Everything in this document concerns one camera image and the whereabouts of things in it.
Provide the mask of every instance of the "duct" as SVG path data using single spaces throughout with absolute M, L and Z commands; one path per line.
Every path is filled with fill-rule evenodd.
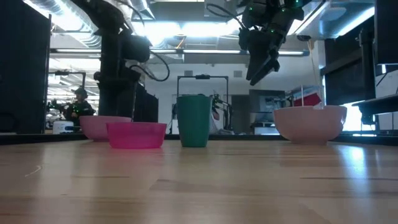
M 70 34 L 87 47 L 99 48 L 101 38 L 93 35 L 97 27 L 74 3 L 67 0 L 25 0 L 43 15 L 52 15 L 52 22 L 65 31 L 82 31 L 84 34 Z

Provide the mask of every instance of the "fluorescent light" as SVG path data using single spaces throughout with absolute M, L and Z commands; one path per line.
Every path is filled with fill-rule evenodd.
M 56 49 L 57 53 L 99 54 L 101 49 Z
M 76 14 L 68 7 L 68 4 L 62 0 L 54 0 L 57 8 L 62 12 L 59 15 L 41 8 L 31 0 L 24 0 L 24 2 L 45 17 L 49 17 L 49 14 L 51 14 L 52 22 L 63 30 L 81 30 L 82 27 L 83 30 L 89 30 L 88 24 L 84 23 L 78 16 L 76 16 Z
M 188 22 L 182 27 L 182 34 L 189 37 L 218 37 L 231 34 L 225 22 Z
M 280 50 L 279 55 L 291 55 L 291 56 L 300 56 L 304 55 L 302 51 L 289 51 L 289 50 Z
M 357 18 L 355 18 L 353 21 L 351 21 L 347 26 L 342 28 L 339 33 L 337 33 L 337 36 L 342 36 L 354 29 L 355 27 L 359 26 L 361 23 L 369 19 L 374 15 L 374 7 L 371 7 L 364 12 L 362 12 L 361 15 L 359 15 Z
M 177 22 L 132 22 L 136 34 L 146 36 L 153 46 L 160 45 L 165 38 L 181 34 L 180 24 Z
M 318 10 L 316 10 L 294 33 L 299 34 L 299 33 L 303 32 L 303 30 L 305 28 L 307 28 L 307 26 L 310 25 L 311 22 L 315 18 L 317 18 L 319 16 L 319 14 L 321 14 L 321 12 L 323 12 L 323 10 L 326 9 L 326 7 L 328 7 L 328 6 L 329 6 L 329 2 L 323 3 L 323 5 Z
M 353 134 L 354 137 L 377 137 L 377 134 Z
M 175 49 L 151 49 L 154 53 L 158 54 L 176 54 L 177 50 Z
M 382 74 L 386 74 L 387 73 L 386 65 L 381 65 L 381 73 Z
M 184 50 L 186 54 L 241 54 L 240 50 Z
M 98 93 L 96 93 L 96 92 L 93 92 L 93 91 L 90 91 L 90 90 L 86 90 L 88 93 L 91 93 L 91 94 L 94 94 L 94 95 L 96 95 L 96 96 L 99 96 L 100 94 L 98 94 Z
M 69 82 L 66 82 L 66 81 L 63 81 L 63 80 L 60 80 L 60 83 L 63 83 L 65 85 L 72 85 L 72 83 L 69 83 Z

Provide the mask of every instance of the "cable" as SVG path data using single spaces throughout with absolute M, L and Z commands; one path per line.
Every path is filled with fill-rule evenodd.
M 135 9 L 134 7 L 130 6 L 128 3 L 126 3 L 122 0 L 115 0 L 115 1 L 132 9 L 138 15 L 139 20 L 142 22 L 142 25 L 145 27 L 144 19 L 142 18 L 141 13 L 137 9 Z
M 153 52 L 153 51 L 151 51 L 151 53 L 152 54 L 154 54 L 157 58 L 159 58 L 163 63 L 164 63 L 164 65 L 166 66 L 166 69 L 167 69 L 167 76 L 164 78 L 164 79 L 158 79 L 158 78 L 156 78 L 155 76 L 153 76 L 152 74 L 150 74 L 147 70 L 145 70 L 144 68 L 142 68 L 141 66 L 139 66 L 139 65 L 131 65 L 129 68 L 131 69 L 131 68 L 134 68 L 134 67 L 136 67 L 136 68 L 139 68 L 142 72 L 144 72 L 149 78 L 151 78 L 151 79 L 153 79 L 153 80 L 155 80 L 155 81 L 158 81 L 158 82 L 164 82 L 164 81 L 166 81 L 166 80 L 168 80 L 169 79 L 169 76 L 170 76 L 170 68 L 169 68 L 169 65 L 167 65 L 167 63 L 166 63 L 166 61 L 164 60 L 164 59 L 162 59 L 162 57 L 160 57 L 157 53 L 155 53 L 155 52 Z
M 181 42 L 179 43 L 179 45 L 177 46 L 177 49 L 179 49 L 182 45 L 182 43 L 184 43 L 184 40 L 187 38 L 187 36 L 183 37 Z
M 221 11 L 227 13 L 228 16 L 227 16 L 227 15 L 218 14 L 217 12 L 215 12 L 215 11 L 209 9 L 210 6 L 211 6 L 211 7 L 215 7 L 216 9 L 219 9 L 219 10 L 221 10 Z M 242 27 L 242 29 L 246 29 L 246 27 L 245 27 L 245 26 L 243 25 L 243 23 L 238 19 L 237 16 L 235 16 L 232 12 L 229 12 L 228 10 L 226 10 L 225 8 L 223 8 L 223 7 L 221 7 L 221 6 L 218 6 L 218 5 L 212 4 L 212 3 L 208 3 L 208 4 L 206 4 L 206 9 L 209 10 L 209 12 L 211 12 L 212 14 L 214 14 L 214 15 L 216 15 L 216 16 L 219 16 L 219 17 L 222 17 L 222 18 L 230 18 L 230 17 L 232 17 L 234 20 L 236 20 L 236 21 L 239 23 L 239 25 Z
M 383 79 L 387 76 L 387 74 L 388 74 L 388 72 L 386 72 L 386 73 L 384 74 L 384 76 L 383 76 L 383 77 L 380 79 L 380 81 L 376 84 L 376 87 L 379 86 L 380 82 L 383 81 Z
M 164 65 L 166 66 L 166 69 L 167 69 L 167 76 L 166 76 L 166 78 L 164 78 L 163 80 L 156 80 L 156 81 L 158 81 L 158 82 L 164 82 L 164 81 L 166 81 L 167 79 L 169 79 L 169 76 L 170 76 L 170 67 L 169 67 L 169 65 L 167 65 L 167 62 L 166 62 L 161 56 L 159 56 L 157 53 L 155 53 L 155 52 L 153 52 L 153 51 L 151 51 L 151 53 L 152 53 L 153 55 L 155 55 L 157 58 L 159 58 L 159 59 L 164 63 Z

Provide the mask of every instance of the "wooden table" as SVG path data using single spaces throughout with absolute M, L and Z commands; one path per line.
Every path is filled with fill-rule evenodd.
M 0 223 L 397 223 L 398 148 L 210 141 L 0 147 Z

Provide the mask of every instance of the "magenta plastic bowl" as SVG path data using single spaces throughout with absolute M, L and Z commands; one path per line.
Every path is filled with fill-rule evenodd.
M 166 124 L 108 123 L 109 143 L 116 149 L 157 149 L 163 145 Z
M 326 144 L 343 130 L 347 108 L 298 106 L 274 110 L 275 126 L 279 133 L 298 144 Z
M 79 119 L 83 134 L 94 141 L 108 140 L 106 123 L 131 121 L 131 118 L 119 116 L 81 116 Z

